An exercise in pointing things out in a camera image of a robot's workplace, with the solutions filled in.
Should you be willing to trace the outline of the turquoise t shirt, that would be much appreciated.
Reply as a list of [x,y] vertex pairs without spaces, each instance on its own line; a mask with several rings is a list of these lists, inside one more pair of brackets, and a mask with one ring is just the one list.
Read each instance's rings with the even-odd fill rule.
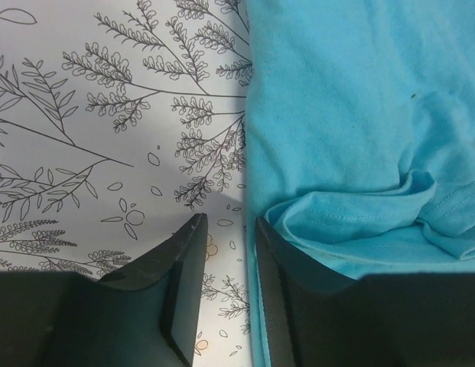
[[250,1],[252,361],[264,217],[350,278],[475,272],[475,1]]

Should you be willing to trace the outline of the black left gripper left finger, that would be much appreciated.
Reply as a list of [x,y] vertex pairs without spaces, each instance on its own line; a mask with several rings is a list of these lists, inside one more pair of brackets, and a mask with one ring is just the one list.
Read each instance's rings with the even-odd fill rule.
[[190,366],[208,221],[98,281],[76,272],[0,272],[0,366]]

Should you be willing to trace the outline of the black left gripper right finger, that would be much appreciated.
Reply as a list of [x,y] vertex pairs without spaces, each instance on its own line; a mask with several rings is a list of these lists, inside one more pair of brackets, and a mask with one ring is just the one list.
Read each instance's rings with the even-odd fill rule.
[[475,366],[475,274],[343,276],[263,218],[255,240],[273,366]]

